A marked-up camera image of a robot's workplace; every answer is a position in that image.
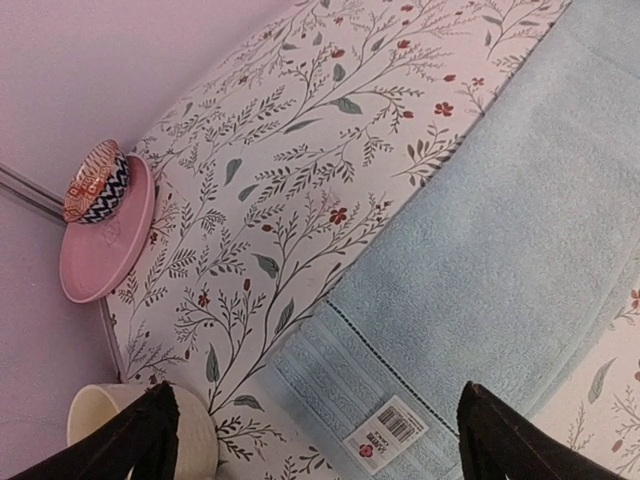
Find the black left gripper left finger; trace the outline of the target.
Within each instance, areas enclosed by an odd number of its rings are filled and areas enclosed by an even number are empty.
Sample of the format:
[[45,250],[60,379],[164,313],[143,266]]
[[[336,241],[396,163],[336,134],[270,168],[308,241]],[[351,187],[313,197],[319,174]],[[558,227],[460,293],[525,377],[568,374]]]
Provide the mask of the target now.
[[170,480],[177,465],[179,417],[174,390],[164,381],[88,437],[12,479]]

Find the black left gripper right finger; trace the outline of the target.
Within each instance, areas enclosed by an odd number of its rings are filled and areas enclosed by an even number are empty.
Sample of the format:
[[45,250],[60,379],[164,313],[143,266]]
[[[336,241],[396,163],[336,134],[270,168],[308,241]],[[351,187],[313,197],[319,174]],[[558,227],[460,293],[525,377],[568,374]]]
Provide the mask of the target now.
[[562,445],[484,386],[467,382],[457,407],[465,480],[618,480]]

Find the light blue towel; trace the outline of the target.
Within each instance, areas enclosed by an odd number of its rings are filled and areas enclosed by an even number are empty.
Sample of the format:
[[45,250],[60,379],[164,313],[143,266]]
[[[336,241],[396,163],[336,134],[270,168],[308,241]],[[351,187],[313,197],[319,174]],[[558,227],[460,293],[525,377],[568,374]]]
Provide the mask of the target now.
[[532,414],[639,276],[639,5],[575,1],[432,182],[275,353],[344,479],[458,479],[480,383]]

